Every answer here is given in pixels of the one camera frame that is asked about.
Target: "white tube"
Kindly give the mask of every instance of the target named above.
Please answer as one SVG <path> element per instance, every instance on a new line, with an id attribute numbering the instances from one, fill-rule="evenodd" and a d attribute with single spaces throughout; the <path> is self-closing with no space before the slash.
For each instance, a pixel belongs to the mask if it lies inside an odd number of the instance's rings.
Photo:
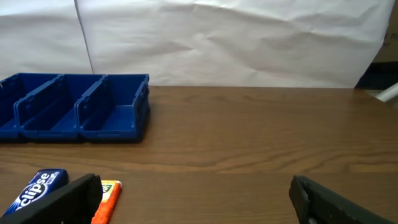
<path id="1" fill-rule="evenodd" d="M 395 97 L 396 95 L 398 95 L 398 83 L 395 83 L 390 88 L 382 91 L 376 96 L 376 98 L 383 102 L 387 102 L 393 99 L 393 97 Z"/>

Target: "brown wooden surface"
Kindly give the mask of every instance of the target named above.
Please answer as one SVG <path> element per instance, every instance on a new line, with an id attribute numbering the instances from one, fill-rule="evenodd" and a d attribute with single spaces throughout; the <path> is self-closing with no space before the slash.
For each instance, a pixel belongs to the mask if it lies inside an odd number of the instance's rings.
<path id="1" fill-rule="evenodd" d="M 123 183 L 115 223 L 298 223 L 304 174 L 398 222 L 397 111 L 355 90 L 150 88 L 140 144 L 0 144 L 0 211 L 38 169 Z"/>

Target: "blue storage bin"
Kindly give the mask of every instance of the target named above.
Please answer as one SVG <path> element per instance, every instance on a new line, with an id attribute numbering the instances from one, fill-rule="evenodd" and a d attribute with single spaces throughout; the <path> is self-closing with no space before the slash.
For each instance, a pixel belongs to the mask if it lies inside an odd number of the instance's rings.
<path id="1" fill-rule="evenodd" d="M 87 139 L 140 139 L 149 111 L 148 75 L 105 75 L 77 104 Z"/>
<path id="2" fill-rule="evenodd" d="M 14 105 L 20 132 L 31 139 L 76 139 L 76 104 L 103 75 L 61 74 Z"/>
<path id="3" fill-rule="evenodd" d="M 19 130 L 14 117 L 14 103 L 56 74 L 18 73 L 0 81 L 0 139 L 17 139 Z"/>

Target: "wrinkled white paper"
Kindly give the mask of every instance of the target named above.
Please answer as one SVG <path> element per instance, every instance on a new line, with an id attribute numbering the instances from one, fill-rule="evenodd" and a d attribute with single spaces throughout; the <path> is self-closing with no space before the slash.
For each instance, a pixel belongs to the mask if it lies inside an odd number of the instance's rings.
<path id="1" fill-rule="evenodd" d="M 393 0 L 78 0 L 95 73 L 152 85 L 355 86 Z"/>
<path id="2" fill-rule="evenodd" d="M 17 72 L 92 73 L 74 0 L 1 0 L 0 67 L 0 80 Z"/>

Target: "wooden table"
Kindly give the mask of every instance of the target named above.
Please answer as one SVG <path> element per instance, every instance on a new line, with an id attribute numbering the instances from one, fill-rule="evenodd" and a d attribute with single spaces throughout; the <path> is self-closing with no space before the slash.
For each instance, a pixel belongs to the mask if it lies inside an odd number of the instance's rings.
<path id="1" fill-rule="evenodd" d="M 150 88 L 140 144 L 0 144 L 0 211 L 38 169 L 123 183 L 111 223 L 298 223 L 303 174 L 398 222 L 397 111 L 357 90 Z"/>

